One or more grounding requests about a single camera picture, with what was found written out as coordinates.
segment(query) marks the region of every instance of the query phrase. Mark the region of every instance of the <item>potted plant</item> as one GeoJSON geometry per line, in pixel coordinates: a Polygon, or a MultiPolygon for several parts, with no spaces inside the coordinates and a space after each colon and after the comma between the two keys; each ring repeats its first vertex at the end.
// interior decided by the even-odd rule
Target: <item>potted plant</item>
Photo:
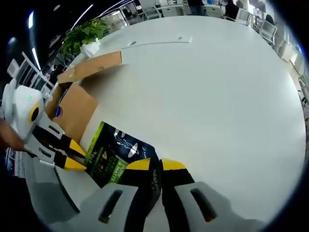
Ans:
{"type": "Polygon", "coordinates": [[[98,40],[96,42],[96,39],[102,39],[108,33],[109,28],[107,23],[101,19],[93,19],[82,25],[75,26],[64,40],[61,47],[62,53],[76,55],[91,50],[91,47],[98,46],[98,40]]]}

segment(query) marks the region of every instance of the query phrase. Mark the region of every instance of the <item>white table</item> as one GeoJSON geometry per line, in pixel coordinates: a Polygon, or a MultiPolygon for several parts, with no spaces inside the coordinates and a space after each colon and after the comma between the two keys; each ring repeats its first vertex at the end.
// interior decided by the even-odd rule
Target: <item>white table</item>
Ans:
{"type": "Polygon", "coordinates": [[[269,222],[300,177],[305,123],[284,65],[253,29],[212,17],[176,16],[125,27],[96,53],[121,50],[113,78],[84,86],[98,99],[81,140],[100,121],[186,165],[244,218],[269,222]],[[191,43],[132,41],[193,36],[191,43]]]}

